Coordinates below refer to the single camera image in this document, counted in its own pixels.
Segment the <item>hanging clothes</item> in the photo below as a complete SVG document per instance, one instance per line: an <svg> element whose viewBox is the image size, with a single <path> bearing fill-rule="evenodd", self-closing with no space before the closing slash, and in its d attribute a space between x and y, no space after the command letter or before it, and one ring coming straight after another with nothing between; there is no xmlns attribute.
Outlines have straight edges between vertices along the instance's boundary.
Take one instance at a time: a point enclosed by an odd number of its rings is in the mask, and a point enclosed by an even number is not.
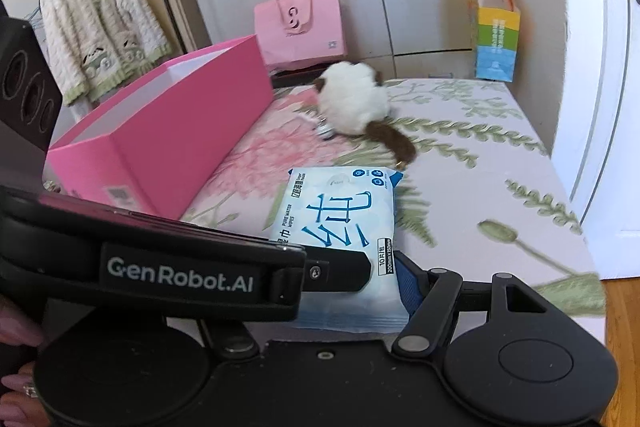
<svg viewBox="0 0 640 427"><path fill-rule="evenodd" d="M72 105L95 102L169 55L146 0L40 0L53 76Z"/></svg>

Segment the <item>bed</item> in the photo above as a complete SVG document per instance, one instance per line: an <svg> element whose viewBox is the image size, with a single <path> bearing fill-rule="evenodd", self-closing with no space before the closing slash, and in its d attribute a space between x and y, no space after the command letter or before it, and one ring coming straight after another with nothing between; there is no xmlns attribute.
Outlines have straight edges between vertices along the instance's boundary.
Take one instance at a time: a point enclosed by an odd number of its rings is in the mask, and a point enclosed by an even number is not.
<svg viewBox="0 0 640 427"><path fill-rule="evenodd" d="M602 285L545 147L498 82L386 82L391 122L418 157L396 188L394 248L422 268L447 267L465 280L510 272L604 339ZM316 92L276 91L183 220L268 237L294 166L387 166L386 148L357 137L323 141L300 114ZM468 316L468 327L484 316Z"/></svg>

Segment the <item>finger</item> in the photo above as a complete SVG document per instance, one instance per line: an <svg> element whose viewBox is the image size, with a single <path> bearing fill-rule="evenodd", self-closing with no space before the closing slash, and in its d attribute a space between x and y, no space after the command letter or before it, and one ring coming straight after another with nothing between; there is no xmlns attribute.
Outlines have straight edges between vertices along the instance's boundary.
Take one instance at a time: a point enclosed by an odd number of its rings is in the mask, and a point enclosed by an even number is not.
<svg viewBox="0 0 640 427"><path fill-rule="evenodd" d="M6 297L0 298L0 335L9 340L7 343L12 346L18 342L17 345L26 344L36 347L44 341L39 325Z"/></svg>
<svg viewBox="0 0 640 427"><path fill-rule="evenodd" d="M31 375L7 375L6 377L2 377L0 383L12 391L24 393L25 384L31 383L32 381L33 377Z"/></svg>
<svg viewBox="0 0 640 427"><path fill-rule="evenodd" d="M24 385L33 382L33 367L35 362L29 362L23 365L17 375L6 375L2 377L0 383L12 391L24 393Z"/></svg>
<svg viewBox="0 0 640 427"><path fill-rule="evenodd" d="M0 407L2 405L19 407L26 416L25 422L32 423L34 427L49 427L50 425L44 407L37 398L29 398L25 394L11 392L0 397Z"/></svg>
<svg viewBox="0 0 640 427"><path fill-rule="evenodd" d="M33 367L36 365L36 361L28 362L23 365L20 369L18 369L19 375L32 375L33 376Z"/></svg>
<svg viewBox="0 0 640 427"><path fill-rule="evenodd" d="M27 421L27 415L20 406L7 402L0 404L0 420Z"/></svg>

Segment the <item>fingernail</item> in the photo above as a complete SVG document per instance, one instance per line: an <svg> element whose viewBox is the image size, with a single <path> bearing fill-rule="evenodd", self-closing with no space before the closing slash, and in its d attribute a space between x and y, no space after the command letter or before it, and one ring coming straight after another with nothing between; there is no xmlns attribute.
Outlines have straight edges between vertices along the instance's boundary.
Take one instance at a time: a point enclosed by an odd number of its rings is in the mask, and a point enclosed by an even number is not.
<svg viewBox="0 0 640 427"><path fill-rule="evenodd" d="M36 323L9 307L0 312L0 331L16 337L27 346L39 346L44 341L42 330Z"/></svg>
<svg viewBox="0 0 640 427"><path fill-rule="evenodd" d="M0 419L4 420L4 425L6 427L9 427L7 425L7 420L9 420L9 422L19 422L20 420L26 420L27 415L25 415L24 411L17 405L2 404L0 405Z"/></svg>
<svg viewBox="0 0 640 427"><path fill-rule="evenodd" d="M24 385L31 383L32 380L31 375L7 375L6 377L2 377L0 382L12 391L24 393Z"/></svg>

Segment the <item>wet wipes package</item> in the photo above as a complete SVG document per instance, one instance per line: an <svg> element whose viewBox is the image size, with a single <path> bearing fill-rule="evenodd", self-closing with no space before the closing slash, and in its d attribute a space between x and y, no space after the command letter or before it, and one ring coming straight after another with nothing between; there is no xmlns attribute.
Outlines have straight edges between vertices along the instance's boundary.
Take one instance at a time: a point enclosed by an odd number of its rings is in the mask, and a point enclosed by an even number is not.
<svg viewBox="0 0 640 427"><path fill-rule="evenodd" d="M294 168L271 228L280 243L364 251L369 283L358 293L303 293L293 325L363 333L400 331L408 314L393 257L394 187L386 168Z"/></svg>

